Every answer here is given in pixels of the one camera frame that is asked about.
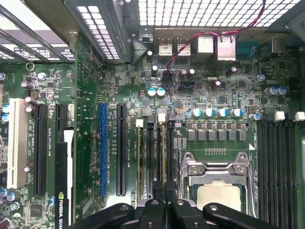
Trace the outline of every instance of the chip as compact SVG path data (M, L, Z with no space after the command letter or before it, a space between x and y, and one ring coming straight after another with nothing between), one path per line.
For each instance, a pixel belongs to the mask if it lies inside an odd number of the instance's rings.
M267 104L268 99L267 98L261 98L261 104Z
M182 108L183 106L182 106L182 100L176 100L175 101L175 107L176 108Z
M41 204L32 204L30 206L30 217L42 218Z
M218 103L220 103L220 104L226 103L226 97L225 96L219 96L218 97Z
M239 87L246 87L246 82L244 80L238 81L238 86Z

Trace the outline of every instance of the electrolytic capacitor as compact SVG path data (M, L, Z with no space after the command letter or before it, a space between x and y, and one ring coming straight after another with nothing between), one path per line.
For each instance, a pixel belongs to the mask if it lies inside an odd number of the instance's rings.
M279 87L277 89L276 95L285 95L285 94L287 94L287 88L286 87Z
M234 75L237 73L237 68L236 67L231 67L228 71L226 71L225 75L226 77L229 77L231 75Z
M2 189L0 189L0 197L5 198L12 191L14 191L13 188L2 188Z
M264 90L265 94L268 95L268 96L271 96L271 95L276 95L277 92L278 92L278 88L277 87L267 87L265 90Z
M27 106L27 107L25 108L25 111L26 111L26 113L32 113L32 112L34 111L34 107L32 107L32 106Z
M257 81L258 82L264 82L265 81L265 75L264 74L259 74L257 75Z
M193 117L200 117L201 114L202 114L202 111L199 108L195 108L195 109L192 110L191 113L192 113Z
M162 87L160 87L160 88L157 90L157 95L158 95L159 97L165 96L165 89L162 88Z
M33 90L34 89L34 84L33 83L29 83L26 81L22 81L21 82L21 87L25 88L25 89L29 89L29 90Z
M11 211L16 211L18 209L19 209L19 203L18 202L11 203L11 205L10 205L10 210Z
M151 73L152 73L152 75L156 75L158 73L158 66L157 65L153 65L152 66Z
M204 111L204 116L210 118L214 115L214 111L211 108L207 108Z
M243 112L241 109L237 108L237 109L233 109L231 111L231 116L234 117L234 118L238 118L240 116L243 116Z
M187 69L185 69L185 68L181 69L181 71L180 71L180 73L179 73L180 79L185 78L186 75L187 75L187 73L188 73Z
M217 110L217 116L220 118L224 118L228 115L228 110L225 108L221 108Z
M11 193L9 193L6 196L6 199L8 201L14 201L14 200L18 199L20 196L21 196L21 191L16 189L16 190L12 191Z
M249 119L252 121L258 121L262 119L261 114L250 114Z
M221 85L221 82L220 81L214 81L214 82L212 82L212 85L211 85L211 89L212 90L216 90L217 88L219 88L220 87L220 85Z
M38 101L37 101L36 99L33 99L33 98L29 97L29 96L26 97L26 98L24 99L24 101L25 101L26 103L32 104L32 105L38 104Z

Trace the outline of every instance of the ram slot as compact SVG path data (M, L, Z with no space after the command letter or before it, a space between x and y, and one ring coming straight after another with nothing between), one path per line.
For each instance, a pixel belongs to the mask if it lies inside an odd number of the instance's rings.
M257 155L258 155L258 215L260 219L268 222L268 174L267 166L267 132L266 123L264 121L257 122Z
M137 127L137 201L141 200L143 192L143 181L142 181L142 158L144 157L144 138L143 138L143 128Z
M297 228L297 181L295 171L295 125L291 122L285 127L286 133L286 158L287 158L287 198L288 198L288 227L290 229Z
M175 174L177 171L177 167L174 166L174 153L173 153L173 129L174 129L174 123L172 121L169 121L168 128L167 128L167 182L168 181L174 181Z
M147 193L148 195L152 196L153 189L152 189L152 183L153 183L153 168L154 168L154 137L153 137L153 123L147 124L147 171L148 171L148 185L147 185Z
M34 195L45 195L47 188L48 105L34 110Z
M58 131L68 126L68 105L55 105L55 139L57 141Z
M101 111L101 146L100 146L100 165L101 165L101 190L100 197L106 195L107 186L107 144L108 144L108 106L100 104Z
M28 114L23 99L10 99L7 188L26 185Z
M117 196L126 194L127 173L127 110L117 104Z

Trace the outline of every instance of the wire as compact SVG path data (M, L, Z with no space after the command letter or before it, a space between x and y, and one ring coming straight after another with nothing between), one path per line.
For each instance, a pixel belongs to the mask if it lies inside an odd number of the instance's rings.
M200 31L199 33L195 34L191 39L189 39L185 44L184 46L182 46L179 51L174 55L172 56L172 58L169 60L169 62L167 63L167 66L166 66L166 69L167 69L167 72L170 71L170 68L171 68L171 63L174 62L174 60L177 58L178 54L182 52L183 49L185 49L186 46L189 45L189 43L196 37L200 36L200 35L210 35L210 36L215 36L215 37L218 37L218 36L229 36L229 35L234 35L234 34L238 34L240 33L241 31L244 31L244 30L247 30L249 28L252 28L256 23L257 21L260 19L260 17L262 16L264 10L265 10L265 5L266 5L266 0L263 0L263 6L261 8L261 10L259 11L257 17L251 22L249 23L246 27L243 27L243 28L239 28L237 30L234 30L234 31L225 31L225 32L205 32L205 31Z

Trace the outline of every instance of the white connector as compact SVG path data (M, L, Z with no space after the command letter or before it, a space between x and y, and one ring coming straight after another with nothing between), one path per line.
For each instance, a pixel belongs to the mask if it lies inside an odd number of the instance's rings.
M7 188L24 186L27 175L28 113L24 99L10 99L8 184Z

